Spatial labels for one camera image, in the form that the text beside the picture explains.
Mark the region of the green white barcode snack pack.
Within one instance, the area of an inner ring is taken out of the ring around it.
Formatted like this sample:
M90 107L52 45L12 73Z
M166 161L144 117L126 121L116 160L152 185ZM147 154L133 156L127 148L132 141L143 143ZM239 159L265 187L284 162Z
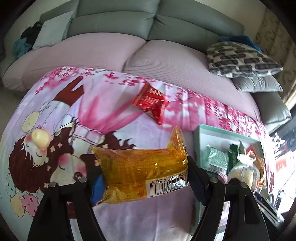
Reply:
M207 146L205 162L207 171L217 174L226 174L228 171L228 155L214 147Z

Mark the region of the orange cake pack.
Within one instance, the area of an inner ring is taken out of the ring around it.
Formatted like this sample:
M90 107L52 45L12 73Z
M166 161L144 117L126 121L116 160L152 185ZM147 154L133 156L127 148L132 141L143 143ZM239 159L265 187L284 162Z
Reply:
M188 186L186 142L174 127L164 149L92 147L106 180L101 202L118 204L168 194Z

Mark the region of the small dark green packet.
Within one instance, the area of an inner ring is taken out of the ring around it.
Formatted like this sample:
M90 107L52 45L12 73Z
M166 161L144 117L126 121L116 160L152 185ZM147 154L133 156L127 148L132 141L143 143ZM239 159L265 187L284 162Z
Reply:
M228 173L238 163L238 159L237 159L238 154L239 154L238 146L235 144L231 144L228 149Z

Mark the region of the round bun clear wrapper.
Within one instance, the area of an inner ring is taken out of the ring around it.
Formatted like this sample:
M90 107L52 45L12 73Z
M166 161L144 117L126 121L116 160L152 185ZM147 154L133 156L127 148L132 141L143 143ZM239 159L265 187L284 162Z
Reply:
M250 156L238 154L237 159L238 163L234 165L227 176L227 183L230 183L232 179L237 179L246 183L254 193L261 180L260 171L254 165L254 159Z

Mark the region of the green sandwich biscuit pack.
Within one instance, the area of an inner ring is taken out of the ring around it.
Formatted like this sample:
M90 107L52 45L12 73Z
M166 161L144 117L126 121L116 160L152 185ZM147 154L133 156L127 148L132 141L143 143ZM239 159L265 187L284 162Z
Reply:
M243 143L241 141L239 141L239 142L240 142L239 147L238 147L239 154L246 155L246 148L245 148L245 146L243 145Z

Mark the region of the dark red wafer pack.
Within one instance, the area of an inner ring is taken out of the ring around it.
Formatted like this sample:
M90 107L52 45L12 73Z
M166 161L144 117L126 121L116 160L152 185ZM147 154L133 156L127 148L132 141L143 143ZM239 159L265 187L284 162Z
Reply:
M247 150L246 150L246 155L249 156L252 159L256 159L256 153L255 150L253 148L253 146L250 146Z

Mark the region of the cream bread pack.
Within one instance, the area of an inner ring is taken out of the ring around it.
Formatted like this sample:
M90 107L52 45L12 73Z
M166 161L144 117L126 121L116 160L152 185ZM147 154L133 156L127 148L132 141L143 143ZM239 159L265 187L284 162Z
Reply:
M256 157L253 163L260 173L260 182L258 184L259 187L266 188L266 178L265 178L265 161L261 157Z

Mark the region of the teal rimmed white tray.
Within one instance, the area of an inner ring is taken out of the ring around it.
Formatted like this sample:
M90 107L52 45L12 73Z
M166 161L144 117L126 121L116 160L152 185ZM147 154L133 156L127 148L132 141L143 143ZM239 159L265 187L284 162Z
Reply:
M207 125L194 134L196 157L188 174L197 197L190 235L196 240L249 240L268 231L254 193L264 181L265 159L260 141Z

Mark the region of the pink anime print cloth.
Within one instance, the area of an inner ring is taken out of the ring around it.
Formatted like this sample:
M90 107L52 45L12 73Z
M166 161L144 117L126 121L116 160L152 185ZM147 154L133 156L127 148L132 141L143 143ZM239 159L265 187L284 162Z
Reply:
M162 125L132 105L146 82L168 101ZM25 95L1 137L1 215L16 238L26 240L50 182L99 177L92 146L162 149L179 126L194 155L200 124L260 140L264 150L270 145L261 121L192 90L117 71L52 70Z

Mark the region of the grey cushion right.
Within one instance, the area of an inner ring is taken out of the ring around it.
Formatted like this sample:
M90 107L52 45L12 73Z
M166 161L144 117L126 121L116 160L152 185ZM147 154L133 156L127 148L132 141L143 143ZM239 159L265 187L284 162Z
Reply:
M241 92L283 92L281 85L273 76L244 78L238 77L232 79L236 89Z

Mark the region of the pink sofa seat cover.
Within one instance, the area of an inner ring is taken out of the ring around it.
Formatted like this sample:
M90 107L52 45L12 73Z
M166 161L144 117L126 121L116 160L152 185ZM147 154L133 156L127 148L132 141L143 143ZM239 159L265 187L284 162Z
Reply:
M27 91L47 72L63 66L113 70L171 83L260 120L251 94L238 91L230 79L210 73L204 53L164 40L145 41L118 33L77 35L28 52L2 69L1 78L6 88Z

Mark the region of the blue fabric behind pillow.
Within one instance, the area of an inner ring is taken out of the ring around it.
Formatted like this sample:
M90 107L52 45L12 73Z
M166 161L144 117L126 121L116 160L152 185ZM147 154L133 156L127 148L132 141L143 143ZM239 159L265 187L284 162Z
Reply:
M249 47L252 47L256 49L257 51L262 53L262 50L260 47L252 41L252 39L246 35L239 35L239 36L222 36L219 38L220 42L236 42L248 45Z

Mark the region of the grey sofa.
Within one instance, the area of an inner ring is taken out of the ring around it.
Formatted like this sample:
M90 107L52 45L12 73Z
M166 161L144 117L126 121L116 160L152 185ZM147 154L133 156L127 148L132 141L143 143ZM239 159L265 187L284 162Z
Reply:
M170 41L206 54L220 37L244 33L241 23L198 1L68 1L41 14L39 21L43 24L69 11L74 14L65 39L89 33L118 33L145 41ZM250 94L268 130L292 118L278 93Z

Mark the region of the dark clothes pile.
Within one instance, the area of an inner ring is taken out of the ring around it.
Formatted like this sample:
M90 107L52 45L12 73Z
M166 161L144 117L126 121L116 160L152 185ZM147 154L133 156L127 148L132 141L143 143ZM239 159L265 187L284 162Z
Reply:
M28 27L13 44L12 54L15 59L19 59L27 52L31 51L34 43L41 31L42 23L37 21L32 27Z

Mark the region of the light grey cushion left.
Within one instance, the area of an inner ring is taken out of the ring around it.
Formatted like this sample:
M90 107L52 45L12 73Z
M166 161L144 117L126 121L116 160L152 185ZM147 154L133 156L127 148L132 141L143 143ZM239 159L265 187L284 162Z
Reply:
M45 21L32 49L53 46L65 39L73 14L74 11L69 11Z

